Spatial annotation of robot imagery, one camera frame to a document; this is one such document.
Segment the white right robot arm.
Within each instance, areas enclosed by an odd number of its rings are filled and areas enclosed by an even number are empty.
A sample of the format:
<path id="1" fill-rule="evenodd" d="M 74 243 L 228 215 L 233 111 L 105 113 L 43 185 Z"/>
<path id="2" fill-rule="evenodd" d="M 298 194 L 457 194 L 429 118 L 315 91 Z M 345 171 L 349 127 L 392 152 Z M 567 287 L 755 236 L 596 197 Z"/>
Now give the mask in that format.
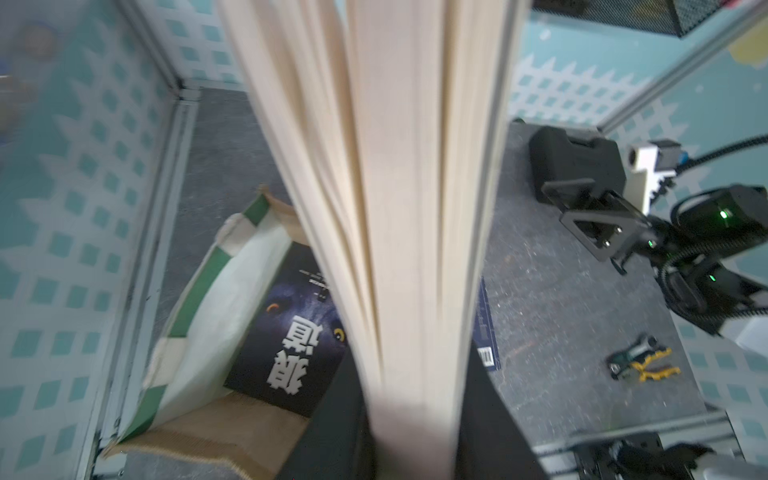
<path id="1" fill-rule="evenodd" d="M 642 213 L 623 196 L 593 194 L 593 180 L 546 182 L 560 222 L 599 261 L 620 273 L 646 259 L 669 310 L 743 350 L 767 353 L 767 285 L 726 261 L 767 242 L 767 191 L 735 184 L 678 202 L 668 219 Z"/>

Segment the dark blue text-back book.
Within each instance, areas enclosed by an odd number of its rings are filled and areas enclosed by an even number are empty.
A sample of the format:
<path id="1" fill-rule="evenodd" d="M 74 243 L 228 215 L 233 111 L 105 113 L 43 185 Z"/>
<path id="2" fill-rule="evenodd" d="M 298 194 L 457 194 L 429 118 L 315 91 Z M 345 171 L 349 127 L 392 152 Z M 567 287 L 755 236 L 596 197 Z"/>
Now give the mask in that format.
<path id="1" fill-rule="evenodd" d="M 488 371 L 501 369 L 500 355 L 491 316 L 485 281 L 480 279 L 473 327 L 473 343 L 481 362 Z"/>

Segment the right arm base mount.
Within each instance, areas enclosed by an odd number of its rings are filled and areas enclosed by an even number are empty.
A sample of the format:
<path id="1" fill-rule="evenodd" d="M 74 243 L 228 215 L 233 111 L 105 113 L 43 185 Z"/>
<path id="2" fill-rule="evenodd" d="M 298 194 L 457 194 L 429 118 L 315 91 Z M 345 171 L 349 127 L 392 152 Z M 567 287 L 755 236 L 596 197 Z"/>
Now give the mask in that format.
<path id="1" fill-rule="evenodd" d="M 655 433 L 638 433 L 574 447 L 580 479 L 692 479 L 698 459 L 714 453 L 701 444 L 662 446 Z"/>

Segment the dark wolf cover book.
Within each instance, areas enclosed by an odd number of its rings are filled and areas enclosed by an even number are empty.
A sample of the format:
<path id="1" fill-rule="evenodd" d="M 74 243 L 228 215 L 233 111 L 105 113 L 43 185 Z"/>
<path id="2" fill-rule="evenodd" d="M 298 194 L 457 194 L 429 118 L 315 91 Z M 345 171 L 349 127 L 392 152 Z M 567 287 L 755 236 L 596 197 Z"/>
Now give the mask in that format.
<path id="1" fill-rule="evenodd" d="M 309 417 L 347 349 L 347 335 L 310 247 L 290 245 L 224 386 Z"/>

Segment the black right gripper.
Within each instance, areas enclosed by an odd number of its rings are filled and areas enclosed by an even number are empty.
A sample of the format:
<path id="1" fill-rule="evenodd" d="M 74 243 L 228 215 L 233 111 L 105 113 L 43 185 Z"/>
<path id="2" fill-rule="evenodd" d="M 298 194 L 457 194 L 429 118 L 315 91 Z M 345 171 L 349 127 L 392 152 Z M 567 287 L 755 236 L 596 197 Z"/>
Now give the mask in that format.
<path id="1" fill-rule="evenodd" d="M 622 276 L 634 256 L 658 265 L 669 254 L 669 225 L 643 214 L 623 197 L 605 192 L 593 197 L 595 180 L 581 178 L 544 182 L 543 195 L 564 207 L 561 224 L 599 262 L 610 262 Z"/>

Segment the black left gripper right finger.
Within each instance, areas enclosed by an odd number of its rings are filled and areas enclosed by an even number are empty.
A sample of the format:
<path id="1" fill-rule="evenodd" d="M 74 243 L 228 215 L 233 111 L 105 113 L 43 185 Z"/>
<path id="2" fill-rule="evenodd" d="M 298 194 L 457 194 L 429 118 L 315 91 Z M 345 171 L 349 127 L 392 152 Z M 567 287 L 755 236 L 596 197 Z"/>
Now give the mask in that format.
<path id="1" fill-rule="evenodd" d="M 470 349 L 468 359 L 455 477 L 548 478 L 495 389 L 475 348 Z"/>

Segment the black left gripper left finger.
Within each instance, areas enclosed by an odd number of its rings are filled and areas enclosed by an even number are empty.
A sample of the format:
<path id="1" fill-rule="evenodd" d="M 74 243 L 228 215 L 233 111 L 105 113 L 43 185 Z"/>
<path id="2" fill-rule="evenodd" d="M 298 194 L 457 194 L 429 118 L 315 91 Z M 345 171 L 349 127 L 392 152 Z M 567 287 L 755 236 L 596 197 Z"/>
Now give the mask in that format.
<path id="1" fill-rule="evenodd" d="M 375 446 L 354 357 L 346 352 L 278 479 L 373 479 Z"/>

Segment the dark blue barcode book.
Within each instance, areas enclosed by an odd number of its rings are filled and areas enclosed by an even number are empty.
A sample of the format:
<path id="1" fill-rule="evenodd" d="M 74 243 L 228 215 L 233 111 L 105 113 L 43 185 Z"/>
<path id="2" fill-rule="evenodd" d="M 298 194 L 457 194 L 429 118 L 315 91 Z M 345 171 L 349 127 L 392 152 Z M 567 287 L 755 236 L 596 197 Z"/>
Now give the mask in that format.
<path id="1" fill-rule="evenodd" d="M 223 1 L 386 479 L 454 474 L 526 1 Z"/>

